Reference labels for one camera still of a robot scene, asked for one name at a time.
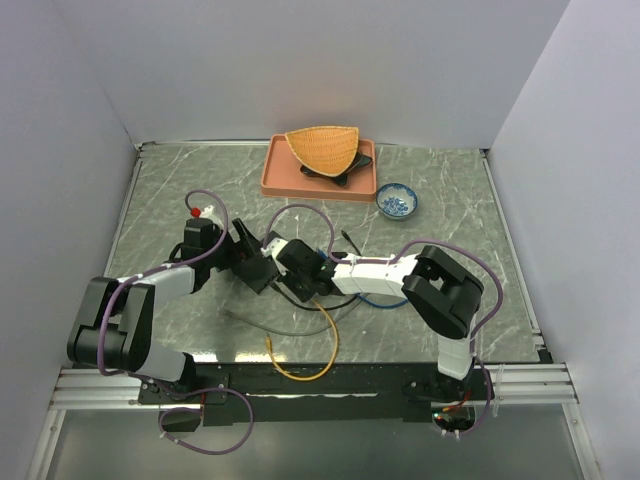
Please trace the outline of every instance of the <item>marble tabletop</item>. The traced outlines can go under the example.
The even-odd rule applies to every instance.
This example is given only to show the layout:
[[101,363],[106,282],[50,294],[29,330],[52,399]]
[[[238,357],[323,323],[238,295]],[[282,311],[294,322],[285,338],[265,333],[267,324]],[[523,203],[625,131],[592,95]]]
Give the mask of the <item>marble tabletop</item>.
[[[141,167],[131,195],[109,275],[132,275],[165,261],[182,238],[188,212],[184,195],[195,188],[215,191],[230,219],[240,217],[261,238],[273,213],[290,200],[260,194],[266,145],[144,145]],[[504,226],[478,150],[442,150],[403,146],[376,148],[378,185],[402,182],[418,194],[419,210],[405,222],[382,216],[374,204],[305,200],[319,207],[346,230],[368,255],[397,252],[407,241],[431,237],[455,243],[482,257],[500,277],[502,309],[480,330],[477,348],[489,362],[537,362],[531,321],[525,307]],[[194,197],[204,207],[207,197]],[[326,225],[309,210],[288,210],[274,229],[285,238],[299,237],[313,247],[326,247]],[[350,251],[340,237],[336,250]],[[489,311],[496,290],[484,271],[451,253],[485,284],[480,314]],[[379,303],[397,299],[371,296]],[[322,298],[325,305],[339,297]],[[257,296],[229,271],[213,272],[194,295],[156,312],[153,337],[199,361],[269,361],[263,331],[221,314],[237,315],[281,330],[304,332],[326,324],[322,314],[298,310],[271,289]],[[410,305],[378,310],[360,304],[339,323],[341,362],[411,362],[437,359],[436,335]],[[333,338],[272,335],[281,361],[326,362]]]

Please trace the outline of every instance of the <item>white panel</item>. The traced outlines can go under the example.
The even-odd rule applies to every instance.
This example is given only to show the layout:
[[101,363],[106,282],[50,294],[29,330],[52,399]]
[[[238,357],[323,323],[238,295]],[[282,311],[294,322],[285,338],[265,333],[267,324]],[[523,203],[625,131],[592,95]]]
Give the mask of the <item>white panel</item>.
[[25,477],[134,149],[50,1],[0,7],[0,465]]
[[135,142],[489,147],[568,0],[54,0]]
[[545,339],[607,479],[638,478],[640,2],[574,0],[492,149]]

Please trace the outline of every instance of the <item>metal frame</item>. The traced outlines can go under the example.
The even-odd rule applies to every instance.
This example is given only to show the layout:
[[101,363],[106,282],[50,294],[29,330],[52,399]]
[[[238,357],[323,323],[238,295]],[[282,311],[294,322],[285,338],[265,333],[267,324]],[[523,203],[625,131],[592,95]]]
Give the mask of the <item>metal frame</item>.
[[[186,142],[151,142],[155,145],[268,145],[267,140],[260,141],[186,141]],[[140,175],[142,162],[144,161],[144,149],[147,144],[136,145],[138,158],[134,166],[133,174],[127,194],[125,196],[114,241],[105,265],[105,274],[111,267],[111,262],[117,248],[117,241],[126,213],[129,210],[133,191]],[[524,297],[525,306],[531,321],[534,335],[534,343],[539,348],[545,348],[544,338],[536,319],[529,291],[516,254],[515,246],[511,239],[511,233],[507,225],[504,211],[500,203],[498,192],[491,175],[491,169],[486,155],[482,153],[482,162],[489,179],[491,191],[505,229],[507,242],[514,261],[518,282]],[[593,446],[589,439],[586,425],[582,419],[578,397],[573,387],[569,370],[565,364],[504,364],[487,365],[494,383],[496,398],[493,401],[494,415],[498,413],[500,405],[540,405],[561,404],[576,455],[582,469],[585,480],[601,480],[600,465],[596,460]],[[28,480],[45,480],[55,452],[60,430],[68,410],[160,410],[185,406],[194,408],[194,405],[140,405],[138,393],[140,380],[127,376],[102,377],[97,370],[71,370],[63,369],[58,377],[49,412],[45,419],[40,440],[27,475]]]
[[[487,365],[498,405],[575,404],[578,399],[564,364]],[[140,380],[103,377],[95,369],[60,372],[50,410],[160,410],[178,405],[140,405]],[[483,401],[469,404],[483,404]],[[197,404],[185,404],[199,408]]]

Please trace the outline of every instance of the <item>orange basket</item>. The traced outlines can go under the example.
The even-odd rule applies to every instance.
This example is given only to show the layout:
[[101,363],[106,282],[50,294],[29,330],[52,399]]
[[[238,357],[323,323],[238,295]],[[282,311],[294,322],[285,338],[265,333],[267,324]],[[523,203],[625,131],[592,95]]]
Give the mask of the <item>orange basket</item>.
[[310,127],[285,134],[296,158],[327,177],[344,173],[358,151],[358,127]]

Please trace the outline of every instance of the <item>small bowl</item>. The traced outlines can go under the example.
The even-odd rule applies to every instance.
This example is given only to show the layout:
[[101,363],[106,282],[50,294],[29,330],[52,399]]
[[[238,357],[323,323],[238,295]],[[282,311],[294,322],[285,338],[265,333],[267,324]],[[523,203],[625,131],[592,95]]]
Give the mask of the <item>small bowl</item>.
[[418,208],[418,196],[402,183],[387,183],[378,189],[376,204],[385,217],[406,220]]

